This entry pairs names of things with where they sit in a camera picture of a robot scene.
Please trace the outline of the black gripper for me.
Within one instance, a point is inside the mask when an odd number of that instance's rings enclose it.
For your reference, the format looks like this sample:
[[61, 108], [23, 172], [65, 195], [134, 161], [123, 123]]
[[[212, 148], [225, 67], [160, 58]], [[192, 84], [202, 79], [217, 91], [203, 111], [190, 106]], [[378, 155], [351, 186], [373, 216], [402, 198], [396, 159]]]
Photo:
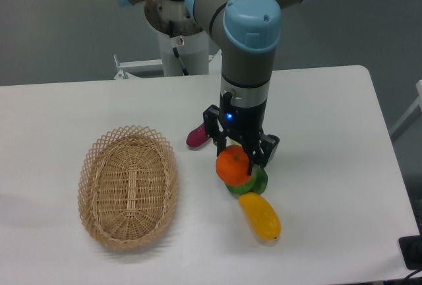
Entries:
[[247, 173], [251, 175], [254, 166], [265, 168], [271, 161], [280, 138], [262, 132], [266, 102], [243, 108], [232, 104], [232, 100], [233, 94], [226, 92], [220, 96], [220, 109], [212, 104], [203, 112], [204, 130], [217, 148], [216, 156], [226, 148], [227, 136], [244, 145], [249, 159]]

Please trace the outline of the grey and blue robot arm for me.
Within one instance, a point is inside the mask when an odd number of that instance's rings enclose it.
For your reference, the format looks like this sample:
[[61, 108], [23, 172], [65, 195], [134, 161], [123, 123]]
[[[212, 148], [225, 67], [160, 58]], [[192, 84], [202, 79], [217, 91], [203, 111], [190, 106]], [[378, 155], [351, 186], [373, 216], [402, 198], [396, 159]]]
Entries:
[[[119, 0], [136, 5], [146, 0]], [[241, 144], [248, 167], [265, 167], [279, 138], [262, 128], [282, 9], [306, 0], [168, 0], [195, 22], [222, 51], [220, 103], [203, 114], [204, 129], [221, 152]]]

